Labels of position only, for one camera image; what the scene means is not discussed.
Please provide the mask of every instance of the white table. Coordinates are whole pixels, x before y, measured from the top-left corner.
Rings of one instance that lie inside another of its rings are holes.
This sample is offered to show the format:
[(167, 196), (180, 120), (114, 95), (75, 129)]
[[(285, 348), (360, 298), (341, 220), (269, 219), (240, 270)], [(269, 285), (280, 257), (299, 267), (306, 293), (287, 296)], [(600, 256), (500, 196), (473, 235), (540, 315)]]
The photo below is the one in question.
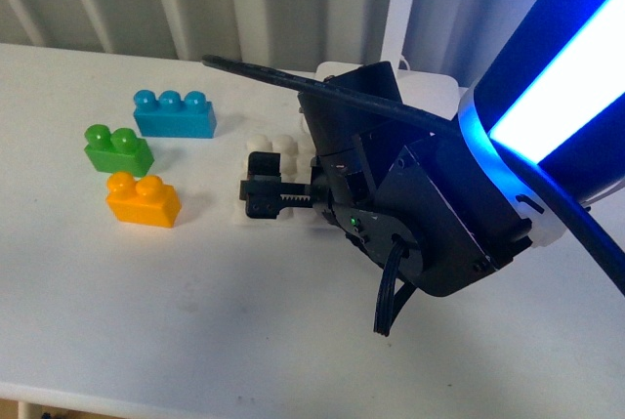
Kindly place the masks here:
[[(453, 112), (450, 79), (400, 85)], [(203, 91), (219, 123), (210, 141), (148, 139), (150, 172), (183, 202), (171, 230), (117, 222), (82, 150), (93, 123), (135, 126), (143, 88)], [(415, 294), (387, 339), (372, 332), (381, 272), (338, 230), (236, 226), (244, 143), (297, 136), (295, 93), (9, 45), (0, 92), (0, 398), (150, 419), (625, 411), (625, 300), (570, 234), (448, 298)], [(621, 245), (624, 203), (595, 206)]]

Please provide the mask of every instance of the white curtain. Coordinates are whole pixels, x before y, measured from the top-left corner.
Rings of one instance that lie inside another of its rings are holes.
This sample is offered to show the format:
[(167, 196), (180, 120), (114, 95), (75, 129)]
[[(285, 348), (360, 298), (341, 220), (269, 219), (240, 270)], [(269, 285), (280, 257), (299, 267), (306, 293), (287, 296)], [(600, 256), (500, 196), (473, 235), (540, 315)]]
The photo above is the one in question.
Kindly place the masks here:
[[(533, 1), (413, 0), (403, 53), (413, 69), (467, 86)], [(389, 0), (0, 0), (0, 42), (315, 70), (378, 61), (388, 9)]]
[(404, 55), (413, 70), (468, 87), (488, 68), (535, 0), (414, 0)]

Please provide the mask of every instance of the floor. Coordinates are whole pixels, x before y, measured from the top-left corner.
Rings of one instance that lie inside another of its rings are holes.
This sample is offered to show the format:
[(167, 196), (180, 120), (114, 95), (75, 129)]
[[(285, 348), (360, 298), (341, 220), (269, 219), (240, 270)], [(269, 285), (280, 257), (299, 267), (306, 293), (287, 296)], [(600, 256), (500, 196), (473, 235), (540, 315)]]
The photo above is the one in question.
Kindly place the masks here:
[[(43, 407), (44, 412), (49, 412), (53, 419), (119, 419), (90, 412), (68, 411), (56, 407)], [(18, 403), (7, 399), (0, 399), (0, 418), (18, 419)]]

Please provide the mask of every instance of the wire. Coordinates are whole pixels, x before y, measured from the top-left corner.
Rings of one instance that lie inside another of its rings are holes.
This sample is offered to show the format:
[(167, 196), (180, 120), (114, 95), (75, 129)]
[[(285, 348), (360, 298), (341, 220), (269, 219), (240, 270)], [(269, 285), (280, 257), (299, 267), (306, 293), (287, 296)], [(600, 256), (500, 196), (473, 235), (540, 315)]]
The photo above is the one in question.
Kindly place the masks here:
[(544, 170), (512, 150), (493, 142), (508, 167), (554, 211), (625, 295), (625, 253), (573, 197)]
[(387, 263), (382, 271), (378, 300), (375, 306), (375, 318), (373, 331), (383, 336), (389, 336), (391, 326), (401, 311), (401, 308), (416, 290), (416, 287), (408, 282), (395, 293), (395, 283), (399, 273), (399, 263), (407, 248), (406, 242), (398, 238), (389, 253)]
[(583, 205), (584, 207), (586, 207), (586, 206), (590, 206), (591, 204), (595, 204), (596, 202), (601, 201), (601, 200), (602, 200), (602, 199), (604, 199), (605, 197), (608, 197), (608, 196), (610, 196), (610, 195), (612, 195), (612, 194), (615, 194), (617, 191), (619, 191), (619, 190), (621, 190), (621, 189), (624, 189), (624, 188), (625, 188), (625, 179), (623, 179), (623, 180), (621, 180), (621, 181), (619, 181), (619, 182), (616, 182), (616, 183), (612, 186), (612, 188), (610, 188), (610, 189), (608, 189), (608, 190), (606, 190), (606, 191), (602, 192), (601, 194), (597, 194), (596, 196), (591, 197), (590, 199), (585, 200), (585, 201), (582, 203), (582, 205)]
[(251, 63), (227, 60), (220, 56), (206, 55), (202, 57), (202, 63), (232, 74), (242, 75), (250, 79), (265, 82), (267, 84), (296, 90), (300, 93), (314, 95), (329, 101), (343, 102), (363, 111), (379, 114), (387, 118), (403, 121), (430, 133), (447, 138), (461, 138), (460, 128), (457, 124), (429, 113), (414, 106), (405, 105), (401, 102), (362, 94), (360, 92), (329, 84), (318, 82), (314, 79), (288, 74), (281, 70), (263, 67)]

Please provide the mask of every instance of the orange toy block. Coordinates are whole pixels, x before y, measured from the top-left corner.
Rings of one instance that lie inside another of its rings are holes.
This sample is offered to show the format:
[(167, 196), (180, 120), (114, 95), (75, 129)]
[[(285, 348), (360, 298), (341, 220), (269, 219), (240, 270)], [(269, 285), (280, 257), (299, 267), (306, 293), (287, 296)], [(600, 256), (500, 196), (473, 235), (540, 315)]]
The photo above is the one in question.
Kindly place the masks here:
[(117, 172), (106, 186), (106, 203), (122, 222), (171, 228), (183, 207), (174, 187), (154, 175), (136, 182), (130, 173)]

